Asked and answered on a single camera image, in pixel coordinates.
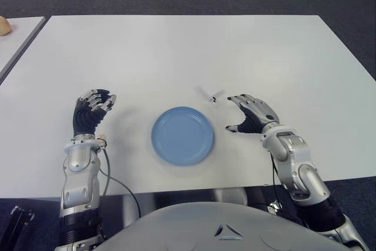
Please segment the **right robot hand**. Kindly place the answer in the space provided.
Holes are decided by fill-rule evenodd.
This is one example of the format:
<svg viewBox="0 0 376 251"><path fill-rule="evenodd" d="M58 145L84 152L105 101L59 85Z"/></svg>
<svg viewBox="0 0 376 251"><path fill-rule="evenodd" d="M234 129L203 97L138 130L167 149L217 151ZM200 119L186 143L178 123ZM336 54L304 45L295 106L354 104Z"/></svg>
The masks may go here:
<svg viewBox="0 0 376 251"><path fill-rule="evenodd" d="M241 94L229 96L227 99L235 103L245 115L245 120L241 124L226 126L227 131L262 134L264 128L269 124L280 124L280 119L275 111L258 98Z"/></svg>

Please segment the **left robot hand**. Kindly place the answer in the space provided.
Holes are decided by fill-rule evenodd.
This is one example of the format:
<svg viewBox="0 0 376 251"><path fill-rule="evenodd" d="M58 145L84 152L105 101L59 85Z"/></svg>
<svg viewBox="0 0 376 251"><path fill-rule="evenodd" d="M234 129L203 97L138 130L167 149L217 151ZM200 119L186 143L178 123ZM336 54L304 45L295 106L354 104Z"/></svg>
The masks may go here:
<svg viewBox="0 0 376 251"><path fill-rule="evenodd" d="M94 135L115 102L116 95L105 89L90 89L78 97L73 113L73 137Z"/></svg>

